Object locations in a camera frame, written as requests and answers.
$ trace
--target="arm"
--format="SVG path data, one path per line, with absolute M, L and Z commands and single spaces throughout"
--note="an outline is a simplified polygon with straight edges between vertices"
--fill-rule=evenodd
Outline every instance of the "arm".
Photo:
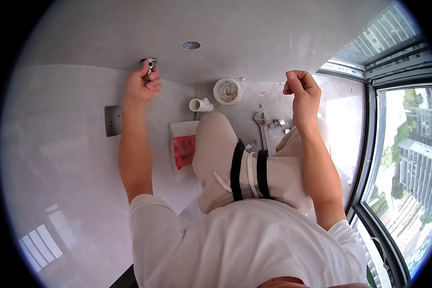
M 140 71 L 128 74 L 123 101 L 118 168 L 128 203 L 140 194 L 152 194 L 152 159 L 147 142 L 146 103 L 162 88 L 158 67 L 147 75 L 147 61 Z
M 322 91 L 305 71 L 287 72 L 283 94 L 293 94 L 293 121 L 304 146 L 304 182 L 314 202 L 317 223 L 329 230 L 346 219 L 342 204 L 341 181 L 331 156 L 318 132 L 317 112 Z

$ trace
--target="black strap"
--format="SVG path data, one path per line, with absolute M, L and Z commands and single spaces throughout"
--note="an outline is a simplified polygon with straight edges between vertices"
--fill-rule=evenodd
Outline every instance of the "black strap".
M 263 194 L 264 198 L 272 199 L 269 193 L 269 187 L 267 186 L 267 157 L 268 156 L 269 156 L 269 152 L 267 150 L 259 150 L 258 163 L 256 164 L 256 169 L 258 171 L 259 191 Z
M 232 156 L 232 167 L 230 169 L 230 188 L 234 195 L 234 202 L 242 200 L 242 189 L 240 188 L 240 167 L 242 165 L 244 150 L 245 145 L 243 144 L 242 139 L 239 139 L 234 150 L 234 155 Z

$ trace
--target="hand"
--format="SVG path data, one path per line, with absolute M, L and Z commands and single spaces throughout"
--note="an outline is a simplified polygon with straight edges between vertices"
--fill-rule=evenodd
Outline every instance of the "hand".
M 318 131 L 317 112 L 322 91 L 311 74 L 300 70 L 287 72 L 283 94 L 293 93 L 293 122 L 300 135 Z
M 152 99 L 162 89 L 158 66 L 155 65 L 149 75 L 149 63 L 144 61 L 142 69 L 128 74 L 125 97 L 133 97 L 145 102 Z

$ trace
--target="red label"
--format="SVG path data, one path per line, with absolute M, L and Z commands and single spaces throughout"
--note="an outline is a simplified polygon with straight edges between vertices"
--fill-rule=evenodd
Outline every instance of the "red label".
M 195 135 L 174 137 L 173 146 L 178 170 L 192 163 L 195 154 Z

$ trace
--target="wall socket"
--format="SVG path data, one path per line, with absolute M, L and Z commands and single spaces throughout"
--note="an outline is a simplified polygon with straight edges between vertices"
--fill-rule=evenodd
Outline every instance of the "wall socket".
M 123 106 L 104 107 L 105 135 L 107 137 L 121 134 L 121 111 Z

